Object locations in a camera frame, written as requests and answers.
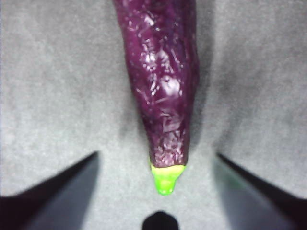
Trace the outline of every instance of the eggplant tip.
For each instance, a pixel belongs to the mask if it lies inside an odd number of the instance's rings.
[[[182,174],[185,165],[173,165],[166,168],[156,168],[151,164],[155,187],[159,194],[169,195],[173,192],[177,178]]]

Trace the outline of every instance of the eggplant skin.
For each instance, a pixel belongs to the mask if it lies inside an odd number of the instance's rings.
[[[158,168],[186,165],[199,82],[195,0],[113,0],[132,92]]]

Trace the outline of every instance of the gray surface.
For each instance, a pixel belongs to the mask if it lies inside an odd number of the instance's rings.
[[[157,194],[109,0],[1,1],[1,192],[101,151],[84,229],[140,229],[157,210],[181,230],[228,229],[218,150],[307,197],[307,2],[199,0],[199,87],[189,164]]]

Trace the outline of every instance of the purple eggplant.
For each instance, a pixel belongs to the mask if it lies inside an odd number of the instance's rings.
[[[131,89],[150,144],[152,171],[185,166],[199,82],[195,0],[113,2]]]

